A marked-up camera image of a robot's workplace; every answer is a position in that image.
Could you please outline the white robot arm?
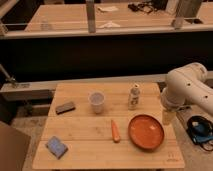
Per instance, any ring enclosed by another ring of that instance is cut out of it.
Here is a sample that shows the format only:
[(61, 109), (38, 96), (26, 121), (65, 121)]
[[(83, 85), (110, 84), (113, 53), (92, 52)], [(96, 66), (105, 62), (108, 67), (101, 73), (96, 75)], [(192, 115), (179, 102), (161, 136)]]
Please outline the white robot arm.
[(198, 62), (173, 69), (166, 74), (166, 87), (160, 95), (162, 123), (169, 125), (186, 100), (213, 116), (213, 89), (205, 84), (208, 71)]

